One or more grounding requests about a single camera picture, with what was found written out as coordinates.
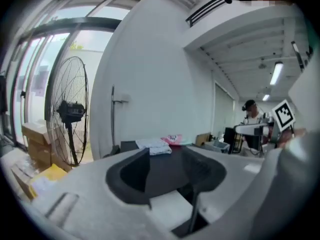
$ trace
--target person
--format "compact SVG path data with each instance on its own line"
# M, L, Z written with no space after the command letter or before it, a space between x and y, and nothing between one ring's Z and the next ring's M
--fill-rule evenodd
M243 121L245 125L259 124L261 122L263 114L259 111L253 99L247 100L242 110L246 111L246 118Z

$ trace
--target fluorescent light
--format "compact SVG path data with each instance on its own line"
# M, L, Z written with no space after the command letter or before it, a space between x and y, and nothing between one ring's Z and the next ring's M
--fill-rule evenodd
M270 97L270 95L269 94L266 94L266 95L264 95L264 97L263 97L263 101L265 102L265 101L267 101L268 99L269 99L269 97Z
M272 75L271 82L270 82L271 86L274 86L277 83L277 80L280 76L280 73L281 73L281 70L283 67L284 67L284 64L282 62L275 63L273 75Z

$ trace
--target folded towel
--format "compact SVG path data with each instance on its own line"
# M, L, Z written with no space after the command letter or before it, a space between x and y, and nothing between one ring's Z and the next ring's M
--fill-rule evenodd
M138 139L135 143L139 149L149 148L151 156L172 153L169 144L160 138Z

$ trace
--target fan guard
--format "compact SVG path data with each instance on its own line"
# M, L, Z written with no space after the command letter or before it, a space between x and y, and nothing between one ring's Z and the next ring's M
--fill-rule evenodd
M54 152L70 166L78 166L87 144L88 79L76 56L65 59L57 72L51 96L48 134Z

